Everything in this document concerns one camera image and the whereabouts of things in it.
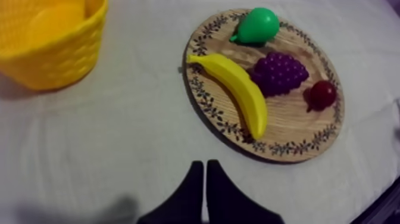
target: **white fabric surface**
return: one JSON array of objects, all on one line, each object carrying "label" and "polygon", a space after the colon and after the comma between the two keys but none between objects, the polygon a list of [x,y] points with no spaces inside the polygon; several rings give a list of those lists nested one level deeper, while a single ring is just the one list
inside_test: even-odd
[{"label": "white fabric surface", "polygon": [[[244,157],[189,103],[178,67],[190,35],[219,11],[252,7],[308,32],[340,76],[343,129],[310,161]],[[384,0],[110,0],[98,65],[81,82],[35,95],[1,77],[0,222],[31,223],[21,217],[30,208],[77,223],[68,220],[95,216],[124,195],[144,214],[193,160],[216,158],[288,224],[349,223],[400,174],[399,40],[400,19]]]}]

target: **toy pear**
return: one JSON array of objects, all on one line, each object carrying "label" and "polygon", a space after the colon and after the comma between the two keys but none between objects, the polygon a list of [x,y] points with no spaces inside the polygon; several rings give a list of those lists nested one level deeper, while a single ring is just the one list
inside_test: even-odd
[{"label": "toy pear", "polygon": [[240,23],[230,41],[239,43],[265,43],[279,31],[279,19],[267,8],[255,8]]}]

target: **yellow basket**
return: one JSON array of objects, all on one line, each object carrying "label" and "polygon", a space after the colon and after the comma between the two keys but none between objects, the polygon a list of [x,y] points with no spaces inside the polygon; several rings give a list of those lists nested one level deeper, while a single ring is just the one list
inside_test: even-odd
[{"label": "yellow basket", "polygon": [[[30,22],[43,9],[68,1],[85,4],[86,18],[46,42],[27,43]],[[107,0],[0,0],[1,73],[34,90],[80,80],[97,62],[107,6]]]}]

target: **plastic fruit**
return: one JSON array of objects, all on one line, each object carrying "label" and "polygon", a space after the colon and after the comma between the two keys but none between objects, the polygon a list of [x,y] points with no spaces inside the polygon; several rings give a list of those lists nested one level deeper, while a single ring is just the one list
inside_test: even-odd
[{"label": "plastic fruit", "polygon": [[308,79],[308,72],[300,61],[279,52],[270,52],[258,60],[250,71],[253,82],[265,97],[288,94]]},{"label": "plastic fruit", "polygon": [[336,97],[336,88],[332,83],[319,81],[310,90],[310,106],[315,110],[324,110],[335,102]]},{"label": "plastic fruit", "polygon": [[279,31],[279,19],[267,8],[255,8],[240,23],[237,34],[230,41],[240,43],[265,43]]},{"label": "plastic fruit", "polygon": [[239,104],[250,134],[254,139],[260,139],[267,126],[267,104],[249,74],[221,54],[189,55],[187,62],[201,64],[208,74],[228,88]]}]

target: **toy banana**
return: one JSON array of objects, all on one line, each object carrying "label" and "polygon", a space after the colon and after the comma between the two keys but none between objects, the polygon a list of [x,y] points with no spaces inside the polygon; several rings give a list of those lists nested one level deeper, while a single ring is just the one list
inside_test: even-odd
[{"label": "toy banana", "polygon": [[232,93],[254,139],[260,139],[267,126],[267,105],[258,86],[249,74],[234,61],[221,54],[189,55],[188,63],[199,63]]}]

